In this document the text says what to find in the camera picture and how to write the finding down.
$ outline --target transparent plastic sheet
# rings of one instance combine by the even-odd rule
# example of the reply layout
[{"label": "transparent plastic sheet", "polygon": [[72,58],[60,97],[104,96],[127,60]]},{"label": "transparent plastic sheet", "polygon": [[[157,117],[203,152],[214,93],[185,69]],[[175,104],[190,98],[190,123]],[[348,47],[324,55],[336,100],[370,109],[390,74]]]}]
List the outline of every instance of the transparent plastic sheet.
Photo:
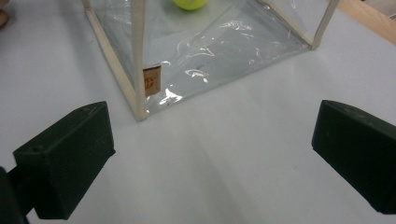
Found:
[{"label": "transparent plastic sheet", "polygon": [[187,21],[189,25],[183,25],[190,27],[188,32],[175,29],[167,36],[152,37],[151,50],[159,52],[154,61],[163,66],[163,84],[161,92],[148,97],[150,113],[308,50],[268,4],[256,0],[224,2],[227,7],[204,29],[202,24],[194,29],[193,22]]},{"label": "transparent plastic sheet", "polygon": [[312,44],[329,5],[322,0],[264,0],[308,43]]},{"label": "transparent plastic sheet", "polygon": [[[325,0],[208,0],[202,8],[186,11],[172,0],[83,1],[91,2],[134,88],[139,88],[137,66],[162,66],[161,91],[146,100],[150,114],[310,50],[328,5]],[[132,16],[136,10],[131,4],[140,2],[147,5],[146,16]],[[141,61],[134,49],[142,45],[132,41],[137,30],[133,20],[141,17],[143,62],[136,66]]]}]

